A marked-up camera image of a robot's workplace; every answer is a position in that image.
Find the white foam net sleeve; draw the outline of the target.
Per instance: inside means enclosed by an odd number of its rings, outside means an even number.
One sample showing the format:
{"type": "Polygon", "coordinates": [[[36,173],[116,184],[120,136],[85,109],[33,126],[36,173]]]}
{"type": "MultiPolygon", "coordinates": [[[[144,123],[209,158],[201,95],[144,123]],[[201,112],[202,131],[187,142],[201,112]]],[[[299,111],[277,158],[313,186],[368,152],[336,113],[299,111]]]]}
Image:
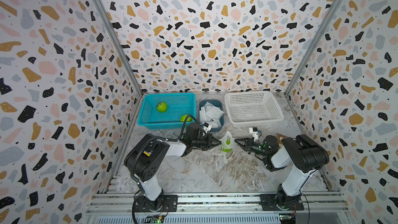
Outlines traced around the white foam net sleeve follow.
{"type": "Polygon", "coordinates": [[[230,152],[233,148],[236,147],[235,138],[232,136],[230,131],[227,131],[225,136],[220,139],[221,142],[221,150],[224,152],[230,152]]]}

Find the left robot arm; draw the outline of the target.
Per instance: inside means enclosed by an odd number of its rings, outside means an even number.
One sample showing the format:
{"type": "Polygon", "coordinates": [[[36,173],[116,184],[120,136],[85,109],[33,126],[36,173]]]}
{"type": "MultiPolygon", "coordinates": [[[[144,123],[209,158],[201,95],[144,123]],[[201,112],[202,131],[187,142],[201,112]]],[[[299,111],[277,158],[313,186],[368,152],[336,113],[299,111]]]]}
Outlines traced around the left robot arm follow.
{"type": "Polygon", "coordinates": [[[156,176],[164,158],[184,157],[194,149],[208,151],[220,146],[222,142],[210,131],[210,124],[201,125],[194,121],[183,123],[176,139],[146,134],[124,159],[124,166],[141,193],[133,206],[151,212],[164,209],[169,200],[164,198],[164,190],[156,176]]]}

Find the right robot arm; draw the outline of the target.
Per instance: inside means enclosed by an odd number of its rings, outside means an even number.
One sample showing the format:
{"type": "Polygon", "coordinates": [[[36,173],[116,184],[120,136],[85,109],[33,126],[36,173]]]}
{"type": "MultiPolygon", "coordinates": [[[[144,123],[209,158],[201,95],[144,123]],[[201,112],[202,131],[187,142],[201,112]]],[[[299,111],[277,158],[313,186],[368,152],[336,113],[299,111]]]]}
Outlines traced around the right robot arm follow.
{"type": "Polygon", "coordinates": [[[288,177],[278,186],[274,199],[270,195],[262,195],[263,210],[303,210],[302,188],[313,173],[328,164],[328,153],[305,134],[282,139],[282,146],[277,137],[272,135],[266,136],[262,143],[257,140],[256,137],[236,139],[235,143],[248,154],[258,155],[266,169],[271,172],[292,164],[288,177]]]}

